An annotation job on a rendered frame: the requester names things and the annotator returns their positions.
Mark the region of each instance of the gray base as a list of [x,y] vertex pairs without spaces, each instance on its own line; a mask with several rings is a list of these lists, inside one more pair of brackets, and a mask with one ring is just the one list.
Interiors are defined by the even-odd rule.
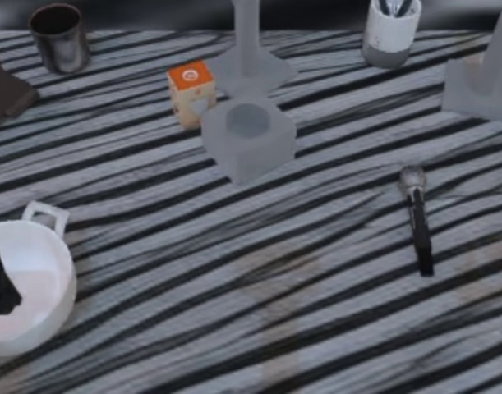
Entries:
[[479,63],[450,60],[446,67],[442,110],[502,121],[502,76],[493,94],[479,94],[472,87]]
[[289,63],[266,49],[260,50],[259,62],[260,68],[256,76],[238,75],[236,49],[233,47],[205,63],[214,76],[216,88],[232,97],[241,91],[268,93],[297,75]]
[[294,159],[296,126],[267,98],[237,97],[201,117],[203,146],[236,185]]
[[382,52],[369,44],[362,46],[362,56],[373,67],[392,69],[402,66],[408,59],[411,48],[404,51],[388,53]]

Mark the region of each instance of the bowl handle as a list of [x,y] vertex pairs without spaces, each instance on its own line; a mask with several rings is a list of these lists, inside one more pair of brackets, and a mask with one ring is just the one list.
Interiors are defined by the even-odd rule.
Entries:
[[68,211],[53,207],[52,205],[47,205],[45,203],[40,203],[39,201],[30,201],[22,214],[22,220],[33,221],[33,217],[36,213],[45,213],[47,215],[53,216],[55,218],[54,231],[61,237],[64,237],[64,231],[67,226],[68,218],[70,216]]

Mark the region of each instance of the striped tablecloth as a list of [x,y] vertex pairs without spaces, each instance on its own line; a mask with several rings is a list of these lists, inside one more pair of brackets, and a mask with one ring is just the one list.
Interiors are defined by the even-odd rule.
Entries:
[[[54,340],[0,360],[0,394],[502,393],[502,123],[440,111],[446,61],[489,36],[424,32],[381,71],[358,33],[263,34],[300,71],[271,94],[297,159],[242,188],[180,130],[165,79],[232,40],[94,32],[91,66],[54,76],[0,32],[42,96],[0,126],[0,221],[68,210],[79,290]],[[405,164],[428,176],[430,279]]]

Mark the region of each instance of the orange and beige box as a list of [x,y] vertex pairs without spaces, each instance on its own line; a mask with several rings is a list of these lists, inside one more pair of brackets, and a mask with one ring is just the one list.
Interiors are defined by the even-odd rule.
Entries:
[[203,110],[216,105],[214,77],[203,61],[192,62],[167,71],[173,111],[183,129],[200,127]]

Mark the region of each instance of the white and gray cup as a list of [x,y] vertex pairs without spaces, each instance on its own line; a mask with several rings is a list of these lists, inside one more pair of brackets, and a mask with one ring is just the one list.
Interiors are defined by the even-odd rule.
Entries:
[[388,16],[380,1],[371,0],[362,45],[362,55],[372,66],[396,68],[408,59],[419,20],[421,0],[413,0],[405,16]]

